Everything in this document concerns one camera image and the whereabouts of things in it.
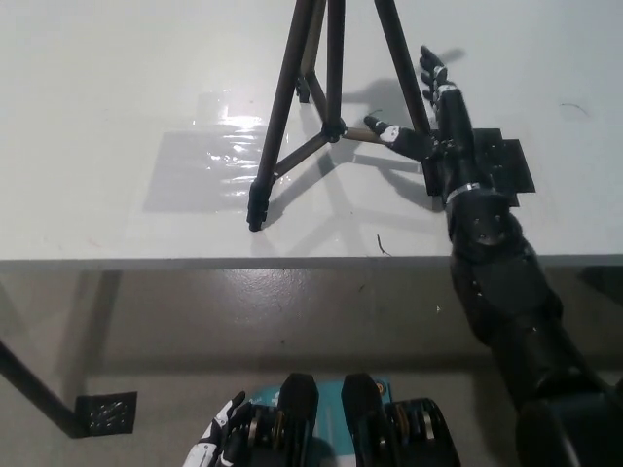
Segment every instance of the robotic arm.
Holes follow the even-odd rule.
[[[457,86],[421,48],[432,136],[365,119],[385,145],[433,167],[453,244],[452,278],[476,338],[488,346],[518,412],[517,450],[526,466],[623,465],[623,403],[588,367],[561,325],[563,307],[534,250],[475,158],[473,130]]]
[[[364,122],[389,149],[421,162],[429,192],[441,195],[453,244],[454,287],[517,410],[520,461],[526,467],[620,467],[620,394],[589,368],[563,329],[561,301],[511,214],[508,197],[479,167],[460,89],[426,47],[420,63],[428,85],[423,95],[439,129],[425,135],[373,117]],[[347,377],[342,399],[357,465],[459,465],[432,401],[382,407],[367,375]],[[276,408],[243,400],[240,393],[214,417],[184,467],[305,465],[318,402],[312,377],[291,375]]]

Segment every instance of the robot finger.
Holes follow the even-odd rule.
[[[240,428],[251,421],[252,409],[253,405],[249,401],[236,408],[227,424],[228,431]]]
[[[229,442],[223,448],[214,467],[234,467],[242,448],[244,447],[244,437],[241,432],[236,431],[232,434]]]
[[[428,102],[432,104],[433,93],[430,90],[423,90],[421,92],[421,95],[423,95],[424,99],[426,99]]]
[[[371,115],[363,119],[364,124],[375,132],[394,153],[421,162],[431,153],[431,139],[412,129],[386,124]]]
[[[434,86],[433,78],[432,76],[430,76],[429,73],[426,73],[426,72],[420,73],[420,78],[427,86],[430,86],[430,87]]]
[[[244,391],[241,391],[234,399],[225,404],[223,409],[221,409],[221,412],[214,417],[214,421],[216,421],[221,427],[225,426],[230,421],[232,413],[234,413],[239,405],[244,402],[245,397],[246,394]]]
[[[427,46],[420,47],[420,65],[428,73],[432,74],[435,68],[445,66],[444,62],[434,54]]]

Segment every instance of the teal box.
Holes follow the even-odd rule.
[[[389,381],[384,377],[373,377],[384,404],[391,402]],[[342,407],[342,381],[317,383],[318,411],[313,441],[311,443],[311,466],[318,467],[355,467],[354,447]],[[276,406],[280,386],[262,389],[251,397],[253,404]]]

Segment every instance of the tripod leg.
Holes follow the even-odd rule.
[[[342,121],[344,29],[346,0],[329,0],[327,55],[327,121],[329,141],[336,142],[346,130]]]
[[[318,56],[318,46],[320,44],[320,35],[322,34],[322,23],[324,22],[324,11],[326,9],[327,0],[316,0],[313,8],[313,18],[311,19],[310,35],[305,45],[305,53],[301,63],[301,75],[297,80],[296,92],[299,96],[299,102],[304,104],[310,103],[310,94],[314,103],[316,99],[313,94],[311,78],[315,77],[315,60]]]
[[[394,0],[375,0],[374,3],[377,6],[377,12],[379,12],[383,33],[389,45],[391,59],[396,68],[400,88],[402,88],[402,93],[407,102],[407,109],[409,109],[413,128],[416,131],[429,134],[430,124],[426,116],[416,71],[413,68],[413,62],[409,55],[409,48],[407,47],[405,34],[400,24],[396,4]]]
[[[324,22],[324,10],[327,0],[316,0],[313,8],[313,18],[311,19],[310,35],[305,46],[305,53],[301,62],[301,73],[307,75],[315,69],[315,60],[318,57],[318,46],[320,44],[320,34],[322,34],[322,23]]]
[[[323,123],[327,121],[327,98],[324,96],[322,86],[318,81],[318,77],[315,76],[315,71],[311,71],[305,75],[305,81],[310,87],[311,98],[313,99],[313,105],[315,105],[318,115]]]
[[[275,182],[275,166],[279,158],[279,150],[283,140],[283,133],[290,114],[292,97],[296,88],[297,78],[301,70],[305,45],[312,26],[312,13],[316,0],[297,0],[288,41],[285,46],[281,72],[276,85],[275,102],[269,127],[266,132],[262,159],[258,168],[257,177],[249,190],[248,211],[246,222],[249,229],[257,232],[266,220],[269,208],[269,198]]]

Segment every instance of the black metal plate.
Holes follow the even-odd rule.
[[[136,417],[136,392],[80,396],[76,416],[88,427],[89,436],[131,433]]]
[[[502,138],[499,128],[474,129],[474,140],[476,162],[512,206],[519,206],[518,193],[536,192],[519,140]]]

